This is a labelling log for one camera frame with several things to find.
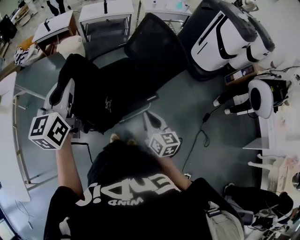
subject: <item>white cube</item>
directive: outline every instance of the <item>white cube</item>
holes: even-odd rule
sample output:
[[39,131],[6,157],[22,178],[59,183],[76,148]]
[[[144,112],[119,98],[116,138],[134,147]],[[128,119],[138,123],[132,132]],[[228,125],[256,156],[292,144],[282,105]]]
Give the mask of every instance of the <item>white cube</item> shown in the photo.
[[28,138],[45,150],[61,149],[70,126],[60,116],[53,112],[33,118]]
[[175,132],[153,134],[149,143],[150,149],[159,157],[172,156],[180,146]]

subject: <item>desk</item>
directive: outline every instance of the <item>desk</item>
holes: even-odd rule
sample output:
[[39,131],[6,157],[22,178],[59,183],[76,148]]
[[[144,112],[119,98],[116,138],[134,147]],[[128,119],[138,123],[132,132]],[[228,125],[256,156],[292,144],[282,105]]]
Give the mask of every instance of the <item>desk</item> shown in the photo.
[[166,7],[167,0],[158,0],[155,5],[153,4],[152,0],[140,0],[135,28],[137,28],[139,23],[141,5],[145,9],[145,13],[153,13],[164,21],[185,23],[188,20],[188,18],[192,15],[192,12],[189,9],[187,11],[176,9],[176,4],[179,3],[178,1],[168,1],[174,2],[173,9],[168,9]]
[[48,26],[50,31],[46,29],[44,23],[41,23],[33,37],[32,42],[36,42],[39,48],[47,56],[46,47],[49,44],[60,43],[60,40],[69,36],[76,35],[77,27],[73,11],[65,12],[54,18],[49,19]]
[[79,17],[81,29],[78,30],[83,39],[88,41],[84,25],[113,19],[126,19],[128,26],[127,35],[129,36],[131,16],[134,13],[132,0],[108,1],[107,10],[108,13],[105,14],[104,2],[83,6]]
[[17,133],[18,97],[29,93],[41,99],[45,98],[20,86],[16,87],[22,90],[14,95],[16,76],[17,73],[13,72],[0,82],[0,95],[2,95],[0,102],[0,182],[2,189],[9,196],[18,201],[29,202],[29,190],[56,178],[56,176],[40,183],[31,183],[31,180],[41,174],[33,178],[28,176]]

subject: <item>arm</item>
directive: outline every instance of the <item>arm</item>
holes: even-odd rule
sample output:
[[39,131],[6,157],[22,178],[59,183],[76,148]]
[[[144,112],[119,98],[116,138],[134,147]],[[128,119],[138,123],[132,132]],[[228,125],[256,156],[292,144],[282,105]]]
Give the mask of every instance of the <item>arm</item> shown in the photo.
[[83,188],[72,153],[71,135],[67,136],[61,149],[56,151],[56,163],[59,186],[68,187],[78,196],[82,196]]
[[192,182],[187,179],[173,164],[169,157],[157,158],[164,173],[172,180],[172,182],[182,190],[187,190]]

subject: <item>cardboard box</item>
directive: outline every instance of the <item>cardboard box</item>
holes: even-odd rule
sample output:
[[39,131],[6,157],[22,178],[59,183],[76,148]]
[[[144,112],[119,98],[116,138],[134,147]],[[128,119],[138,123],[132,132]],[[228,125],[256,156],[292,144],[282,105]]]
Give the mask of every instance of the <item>cardboard box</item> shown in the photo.
[[265,69],[259,66],[257,63],[253,63],[241,70],[238,70],[232,74],[225,76],[225,83],[227,86],[232,84],[240,84],[242,82],[251,81],[259,71],[264,71]]

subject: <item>foot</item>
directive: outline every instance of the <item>foot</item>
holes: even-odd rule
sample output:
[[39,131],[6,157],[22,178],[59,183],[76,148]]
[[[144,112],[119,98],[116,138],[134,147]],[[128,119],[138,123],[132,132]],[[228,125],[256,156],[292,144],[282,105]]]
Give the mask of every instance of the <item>foot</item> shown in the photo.
[[128,140],[127,145],[130,145],[130,146],[136,145],[136,141],[133,138],[131,138]]
[[118,135],[116,135],[115,133],[113,133],[113,134],[111,135],[111,140],[110,140],[110,142],[112,143],[113,141],[116,141],[116,140],[120,140],[120,138],[119,138]]
[[218,102],[219,97],[217,97],[217,99],[216,99],[215,101],[213,101],[213,103],[212,103],[215,107],[221,105],[221,104]]
[[226,195],[226,189],[229,187],[229,186],[235,186],[235,184],[234,183],[229,183],[229,184],[227,184],[225,187],[224,187],[224,195]]
[[226,114],[226,115],[228,115],[228,114],[231,114],[231,112],[230,112],[230,109],[229,109],[229,108],[226,108],[226,109],[224,110],[224,112],[225,112],[225,114]]

